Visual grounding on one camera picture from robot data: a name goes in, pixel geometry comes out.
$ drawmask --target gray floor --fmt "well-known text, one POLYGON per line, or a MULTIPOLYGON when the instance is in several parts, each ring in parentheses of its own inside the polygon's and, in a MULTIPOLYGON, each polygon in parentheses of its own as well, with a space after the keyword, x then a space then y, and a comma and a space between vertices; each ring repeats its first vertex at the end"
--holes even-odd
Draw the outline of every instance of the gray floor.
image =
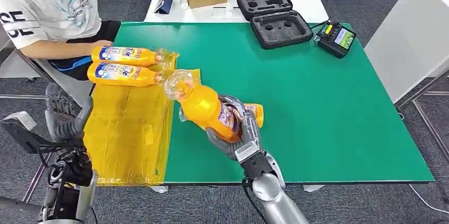
MULTIPOLYGON (((104 20, 136 20, 145 17, 142 4, 149 0, 100 0, 104 20)), ((363 44, 397 0, 323 0, 329 15, 351 23, 363 44)), ((26 79, 0 80, 2 92, 42 94, 45 82, 26 79)), ((449 89, 449 80, 439 88, 449 89)), ((420 100, 444 140, 449 140, 449 98, 423 97, 420 100)), ((28 111, 43 124, 43 103, 0 100, 0 117, 28 111)), ((449 210, 449 164, 434 143, 413 106, 404 108, 405 124, 433 172, 436 182, 416 185, 433 206, 449 210)), ((46 135, 44 128, 41 134, 46 135)), ((23 151, 0 130, 0 195, 21 199, 39 160, 23 151)), ((39 204, 45 185, 41 181, 32 202, 39 204)), ((447 214, 422 204, 407 185, 326 186, 307 193, 301 186, 288 186, 287 194, 311 223, 422 223, 449 220, 447 214)), ((144 187, 100 187, 94 208, 99 223, 262 223, 237 186, 178 186, 165 194, 144 187)), ((0 223, 33 223, 34 216, 0 208, 0 223)))

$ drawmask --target green mat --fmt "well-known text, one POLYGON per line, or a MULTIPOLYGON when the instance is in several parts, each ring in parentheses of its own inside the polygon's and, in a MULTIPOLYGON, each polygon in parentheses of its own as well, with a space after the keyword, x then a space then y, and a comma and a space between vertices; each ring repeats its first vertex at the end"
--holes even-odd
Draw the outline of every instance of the green mat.
MULTIPOLYGON (((344 59, 312 42, 264 50, 247 23, 126 23, 116 46, 181 54, 218 93, 260 103, 263 147, 286 182, 433 181, 358 40, 344 59)), ((243 170, 175 105, 166 183, 238 183, 243 170)))

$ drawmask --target black case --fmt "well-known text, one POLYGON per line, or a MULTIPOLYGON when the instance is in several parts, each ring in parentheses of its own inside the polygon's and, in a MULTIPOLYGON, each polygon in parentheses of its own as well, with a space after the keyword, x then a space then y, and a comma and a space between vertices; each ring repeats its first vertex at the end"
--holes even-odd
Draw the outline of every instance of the black case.
POLYGON ((264 49, 309 41, 313 32, 290 0, 237 0, 264 49))
POLYGON ((250 21, 254 16, 291 11, 293 9, 293 4, 290 0, 237 0, 237 5, 247 21, 250 21))

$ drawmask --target clear plastic bottle top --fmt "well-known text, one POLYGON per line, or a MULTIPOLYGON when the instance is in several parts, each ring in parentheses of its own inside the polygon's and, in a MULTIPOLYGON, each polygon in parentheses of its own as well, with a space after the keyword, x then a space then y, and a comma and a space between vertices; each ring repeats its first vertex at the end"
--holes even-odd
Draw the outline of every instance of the clear plastic bottle top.
POLYGON ((179 69, 171 74, 164 84, 167 97, 171 100, 182 101, 193 91, 193 74, 189 70, 179 69))

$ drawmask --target orange juice bottle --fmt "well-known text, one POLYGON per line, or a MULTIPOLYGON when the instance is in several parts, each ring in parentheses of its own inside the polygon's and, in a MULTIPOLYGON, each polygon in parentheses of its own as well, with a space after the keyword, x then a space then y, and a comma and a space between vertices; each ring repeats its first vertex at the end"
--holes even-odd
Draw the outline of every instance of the orange juice bottle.
POLYGON ((126 64, 133 66, 148 67, 153 64, 165 64, 171 56, 165 49, 151 51, 146 48, 121 48, 121 47, 95 47, 92 51, 94 63, 110 62, 113 64, 126 64))
POLYGON ((216 91, 193 80, 188 70, 177 70, 164 83, 167 97, 177 100, 184 115, 202 129, 210 127, 227 142, 241 136, 240 120, 218 99, 216 91))
POLYGON ((163 82, 163 73, 149 68, 93 63, 87 70, 87 77, 95 84, 146 87, 163 82))

